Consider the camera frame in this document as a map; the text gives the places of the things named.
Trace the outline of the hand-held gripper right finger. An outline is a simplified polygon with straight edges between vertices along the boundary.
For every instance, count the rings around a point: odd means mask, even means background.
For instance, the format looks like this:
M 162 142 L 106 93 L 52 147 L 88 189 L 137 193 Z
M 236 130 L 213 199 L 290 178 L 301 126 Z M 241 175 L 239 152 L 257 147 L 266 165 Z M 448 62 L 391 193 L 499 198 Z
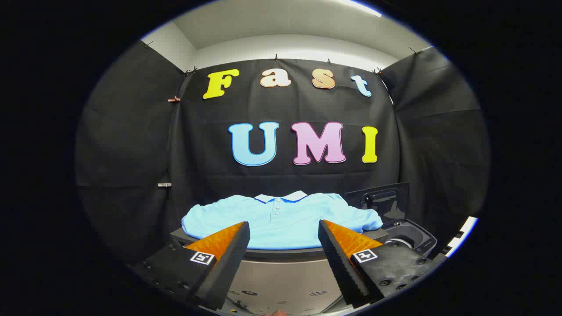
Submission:
M 436 268 L 403 239 L 376 241 L 324 219 L 318 238 L 343 299 L 354 308 L 398 295 Z

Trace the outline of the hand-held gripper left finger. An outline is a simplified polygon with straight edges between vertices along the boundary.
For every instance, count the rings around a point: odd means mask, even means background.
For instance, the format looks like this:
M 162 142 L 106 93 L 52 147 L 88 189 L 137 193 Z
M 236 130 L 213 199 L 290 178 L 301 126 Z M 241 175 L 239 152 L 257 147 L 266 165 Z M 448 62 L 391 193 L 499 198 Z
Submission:
M 172 239 L 132 267 L 145 282 L 189 307 L 219 310 L 250 241 L 240 222 L 193 243 Z

